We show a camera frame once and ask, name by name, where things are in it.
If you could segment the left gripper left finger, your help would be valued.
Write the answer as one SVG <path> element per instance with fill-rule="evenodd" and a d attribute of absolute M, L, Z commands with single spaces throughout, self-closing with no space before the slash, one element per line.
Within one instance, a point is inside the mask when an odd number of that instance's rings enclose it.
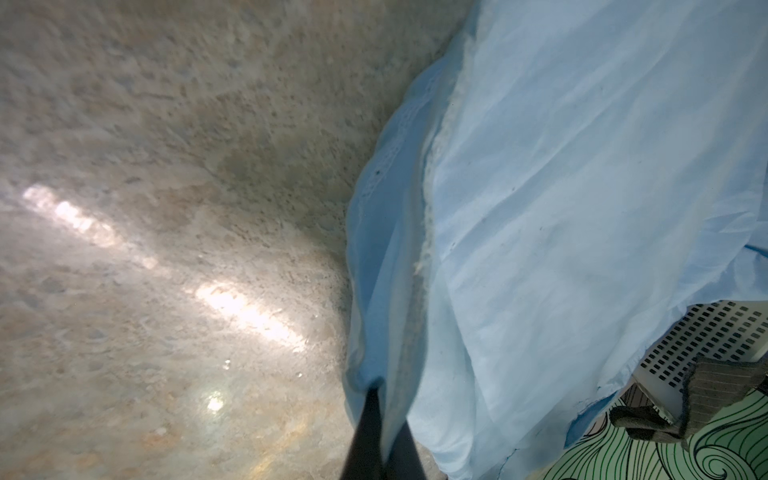
<path fill-rule="evenodd" d="M 370 389 L 355 429 L 340 476 L 341 480 L 380 480 L 384 478 L 380 451 L 381 411 L 377 389 Z"/>

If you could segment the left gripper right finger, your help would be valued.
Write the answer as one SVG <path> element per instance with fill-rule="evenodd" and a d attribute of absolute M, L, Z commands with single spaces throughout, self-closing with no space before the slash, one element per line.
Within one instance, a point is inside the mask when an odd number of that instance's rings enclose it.
<path fill-rule="evenodd" d="M 399 431 L 384 464 L 386 480 L 426 480 L 425 470 L 408 423 Z"/>

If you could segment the light blue long sleeve shirt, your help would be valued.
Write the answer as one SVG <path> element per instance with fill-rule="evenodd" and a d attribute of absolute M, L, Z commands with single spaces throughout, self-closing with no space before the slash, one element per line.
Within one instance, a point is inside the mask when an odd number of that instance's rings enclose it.
<path fill-rule="evenodd" d="M 479 1 L 347 214 L 344 375 L 452 479 L 572 445 L 696 303 L 767 297 L 767 5 Z"/>

